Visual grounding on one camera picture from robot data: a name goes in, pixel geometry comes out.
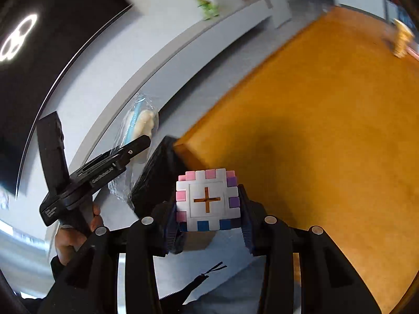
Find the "person's left hand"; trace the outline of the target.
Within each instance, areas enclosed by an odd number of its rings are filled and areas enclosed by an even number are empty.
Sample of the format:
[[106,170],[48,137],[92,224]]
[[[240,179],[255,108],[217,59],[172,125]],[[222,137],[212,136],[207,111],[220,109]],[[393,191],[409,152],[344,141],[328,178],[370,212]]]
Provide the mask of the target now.
[[[92,206],[93,218],[90,222],[90,230],[94,232],[98,227],[103,226],[100,207],[97,204]],[[57,257],[62,265],[75,256],[75,253],[86,242],[87,237],[74,228],[59,228],[55,236],[55,248]]]

